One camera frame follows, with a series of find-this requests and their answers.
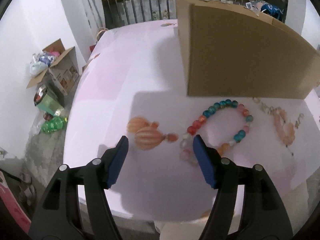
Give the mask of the pink balloon print tablecloth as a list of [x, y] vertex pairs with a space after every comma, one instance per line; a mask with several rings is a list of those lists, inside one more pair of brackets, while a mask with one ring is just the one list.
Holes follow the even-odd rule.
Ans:
[[[97, 43], [72, 104], [63, 161], [86, 165], [116, 146], [129, 120], [158, 122], [182, 137], [217, 98], [185, 92], [177, 22], [153, 21], [109, 30]], [[319, 168], [319, 99], [238, 98], [253, 115], [244, 140], [226, 152], [240, 166], [261, 164], [285, 197]], [[299, 129], [294, 125], [304, 114]], [[143, 220], [194, 220], [212, 207], [216, 191], [200, 168], [180, 159], [180, 142], [129, 152], [115, 185], [106, 191], [113, 214]]]

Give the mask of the large brown cardboard box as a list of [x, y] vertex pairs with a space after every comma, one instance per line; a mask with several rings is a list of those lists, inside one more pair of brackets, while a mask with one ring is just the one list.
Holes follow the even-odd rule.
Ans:
[[304, 99], [319, 81], [319, 53], [265, 13], [203, 0], [176, 10], [189, 96]]

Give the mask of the gold butterfly charm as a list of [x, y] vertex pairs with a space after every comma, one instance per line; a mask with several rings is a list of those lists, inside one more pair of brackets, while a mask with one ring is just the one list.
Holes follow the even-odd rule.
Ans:
[[305, 117], [305, 116], [304, 116], [303, 113], [300, 113], [300, 114], [299, 114], [299, 116], [298, 116], [298, 118], [297, 118], [297, 120], [296, 120], [296, 122], [295, 122], [295, 125], [294, 125], [295, 129], [299, 129], [299, 126], [300, 126], [302, 120], [304, 119], [304, 117]]

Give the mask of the green plastic bottle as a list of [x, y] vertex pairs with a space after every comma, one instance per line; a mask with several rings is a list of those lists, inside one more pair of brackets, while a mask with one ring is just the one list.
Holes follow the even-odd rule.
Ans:
[[68, 118], [67, 117], [61, 117], [61, 116], [56, 116], [52, 118], [50, 121], [46, 121], [42, 127], [41, 127], [41, 132], [50, 134], [59, 130], [62, 130], [66, 128], [68, 123]]

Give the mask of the open cardboard box on floor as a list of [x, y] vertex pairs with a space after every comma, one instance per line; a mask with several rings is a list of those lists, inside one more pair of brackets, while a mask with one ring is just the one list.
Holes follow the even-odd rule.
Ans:
[[54, 59], [47, 69], [41, 71], [37, 76], [32, 77], [26, 88], [40, 84], [44, 81], [45, 75], [48, 74], [60, 92], [64, 96], [67, 96], [79, 77], [75, 47], [66, 49], [61, 39], [58, 39], [44, 48], [42, 52], [45, 54], [56, 52], [59, 53], [59, 56]]

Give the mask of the green bucket with lid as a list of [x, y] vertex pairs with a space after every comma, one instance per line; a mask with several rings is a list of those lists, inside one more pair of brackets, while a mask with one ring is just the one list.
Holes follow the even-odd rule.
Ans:
[[40, 85], [37, 89], [34, 96], [34, 105], [52, 116], [60, 116], [64, 110], [56, 94], [46, 85]]

